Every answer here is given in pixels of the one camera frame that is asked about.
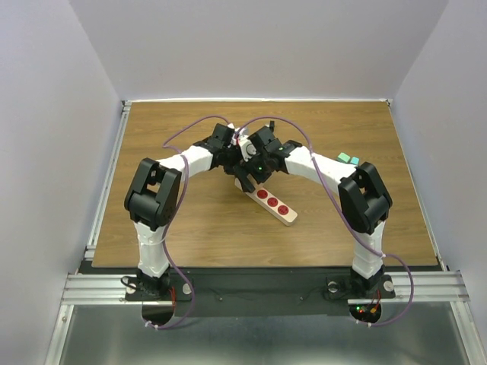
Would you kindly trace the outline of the white power strip red sockets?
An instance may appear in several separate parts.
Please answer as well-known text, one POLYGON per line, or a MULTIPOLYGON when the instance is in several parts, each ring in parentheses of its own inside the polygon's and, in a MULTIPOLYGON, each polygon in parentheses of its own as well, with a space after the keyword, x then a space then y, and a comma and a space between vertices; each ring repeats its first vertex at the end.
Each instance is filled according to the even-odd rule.
POLYGON ((290 227, 298 218, 298 213, 285 204, 281 199, 273 195, 263 184, 253 183, 254 191, 245 192, 238 179, 234 180, 235 186, 257 203, 261 208, 268 211, 273 217, 281 221, 285 226, 290 227))

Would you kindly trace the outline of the green USB charger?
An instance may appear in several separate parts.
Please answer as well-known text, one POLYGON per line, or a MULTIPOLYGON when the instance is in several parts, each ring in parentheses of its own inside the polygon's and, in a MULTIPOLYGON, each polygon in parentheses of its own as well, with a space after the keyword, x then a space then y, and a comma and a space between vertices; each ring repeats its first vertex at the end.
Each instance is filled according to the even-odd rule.
POLYGON ((349 163, 351 161, 351 157, 347 155, 346 153, 340 153, 337 157, 337 160, 342 163, 349 163))

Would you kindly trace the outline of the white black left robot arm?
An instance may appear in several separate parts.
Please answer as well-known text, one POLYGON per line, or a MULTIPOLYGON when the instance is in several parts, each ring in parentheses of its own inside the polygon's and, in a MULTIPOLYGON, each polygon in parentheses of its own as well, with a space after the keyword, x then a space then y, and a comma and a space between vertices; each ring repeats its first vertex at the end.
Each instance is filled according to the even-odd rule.
POLYGON ((166 141, 163 147, 175 155, 160 160, 146 157, 139 163, 124 200, 139 252, 136 279, 126 283, 127 287, 154 300, 168 294, 167 270, 172 266, 165 243, 168 228, 182 204, 189 178, 235 157, 234 133, 233 124, 218 123, 210 136, 186 150, 166 141))

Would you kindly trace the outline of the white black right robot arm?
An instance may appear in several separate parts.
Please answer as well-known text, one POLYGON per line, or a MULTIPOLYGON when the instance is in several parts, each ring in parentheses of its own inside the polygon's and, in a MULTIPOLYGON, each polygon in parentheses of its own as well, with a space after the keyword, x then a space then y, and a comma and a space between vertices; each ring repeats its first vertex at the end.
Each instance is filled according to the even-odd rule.
POLYGON ((268 126, 251 135, 238 129, 234 143, 242 157, 235 176, 249 195, 267 201, 262 185, 274 172, 322 185, 355 239, 350 288, 360 297, 374 292, 384 273, 382 236, 393 204, 377 168, 331 160, 296 141, 281 143, 268 126))

